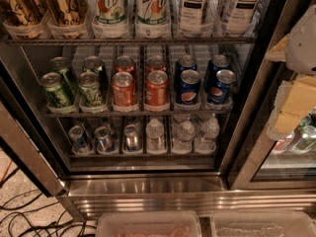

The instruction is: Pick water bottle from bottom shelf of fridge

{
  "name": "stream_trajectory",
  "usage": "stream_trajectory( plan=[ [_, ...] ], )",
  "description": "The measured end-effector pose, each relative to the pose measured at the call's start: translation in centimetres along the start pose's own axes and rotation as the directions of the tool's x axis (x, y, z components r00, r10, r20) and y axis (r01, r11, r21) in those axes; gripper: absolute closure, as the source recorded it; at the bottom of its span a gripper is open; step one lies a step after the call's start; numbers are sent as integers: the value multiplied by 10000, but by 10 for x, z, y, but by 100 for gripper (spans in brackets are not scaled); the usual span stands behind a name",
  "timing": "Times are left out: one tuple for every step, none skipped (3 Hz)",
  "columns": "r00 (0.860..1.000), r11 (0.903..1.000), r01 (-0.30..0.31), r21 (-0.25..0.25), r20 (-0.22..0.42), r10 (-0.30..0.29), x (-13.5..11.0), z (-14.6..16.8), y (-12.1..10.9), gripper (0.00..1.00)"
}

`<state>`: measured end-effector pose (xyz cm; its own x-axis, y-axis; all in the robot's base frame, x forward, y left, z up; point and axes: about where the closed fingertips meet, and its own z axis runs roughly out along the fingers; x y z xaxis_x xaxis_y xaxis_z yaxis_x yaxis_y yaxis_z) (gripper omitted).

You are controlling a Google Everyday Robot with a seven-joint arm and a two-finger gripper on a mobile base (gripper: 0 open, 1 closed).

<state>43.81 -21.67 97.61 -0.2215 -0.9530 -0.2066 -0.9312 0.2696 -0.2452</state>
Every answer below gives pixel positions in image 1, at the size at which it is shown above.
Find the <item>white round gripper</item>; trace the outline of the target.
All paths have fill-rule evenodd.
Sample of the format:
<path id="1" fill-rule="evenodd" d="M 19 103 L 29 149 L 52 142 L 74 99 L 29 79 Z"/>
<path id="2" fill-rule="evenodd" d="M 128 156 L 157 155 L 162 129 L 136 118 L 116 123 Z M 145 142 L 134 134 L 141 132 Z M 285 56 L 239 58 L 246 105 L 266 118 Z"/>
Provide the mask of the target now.
<path id="1" fill-rule="evenodd" d="M 316 107 L 316 5 L 307 9 L 289 35 L 268 50 L 265 59 L 285 62 L 288 69 L 311 75 L 282 81 L 277 89 L 267 134 L 272 140 L 281 140 Z"/>

